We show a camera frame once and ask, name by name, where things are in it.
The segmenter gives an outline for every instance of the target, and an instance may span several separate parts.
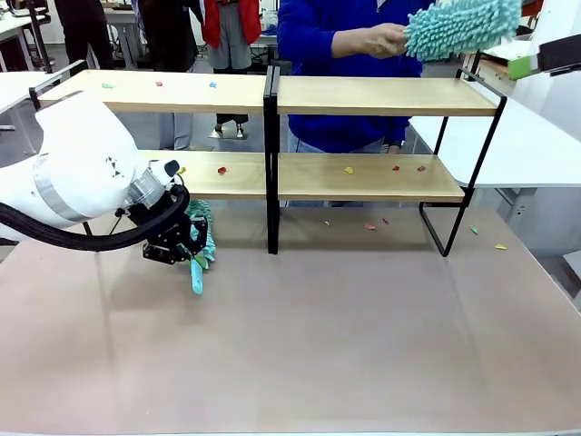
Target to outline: black cable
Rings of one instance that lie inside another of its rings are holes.
[[[180,185],[172,188],[172,194],[177,197],[175,203],[160,216],[140,227],[113,235],[87,236],[55,229],[4,203],[0,203],[0,223],[42,243],[69,250],[108,252],[140,243],[166,230],[167,223],[176,223],[188,207],[190,194],[184,186]]]

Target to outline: beige tabletop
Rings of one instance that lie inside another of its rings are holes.
[[[262,209],[217,213],[214,234],[202,297],[139,246],[17,247],[0,431],[581,429],[579,314],[493,213],[469,210],[447,259],[415,210],[285,209],[278,256]]]

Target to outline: person's hand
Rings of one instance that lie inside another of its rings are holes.
[[[399,56],[406,53],[408,38],[403,34],[404,25],[391,23],[376,25],[366,32],[362,41],[362,52],[378,59]]]

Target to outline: blue duster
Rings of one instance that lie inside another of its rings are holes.
[[[431,5],[409,16],[408,55],[419,61],[472,53],[513,38],[522,13],[521,0],[455,0]]]

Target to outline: person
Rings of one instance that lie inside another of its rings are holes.
[[[408,14],[434,0],[282,0],[278,44],[296,75],[419,77]],[[291,153],[398,153],[405,117],[290,115]]]
[[[138,0],[140,25],[155,71],[191,73],[198,55],[189,10],[202,21],[198,0]],[[160,149],[187,150],[192,142],[192,114],[160,114]]]
[[[86,59],[89,45],[99,67],[113,70],[113,49],[107,20],[100,0],[54,0],[64,31],[64,48],[69,62]]]
[[[251,44],[261,35],[259,0],[205,0],[202,36],[208,44],[208,62],[215,74],[246,74],[251,66]],[[244,137],[245,114],[217,114],[215,131],[234,121],[236,136]]]

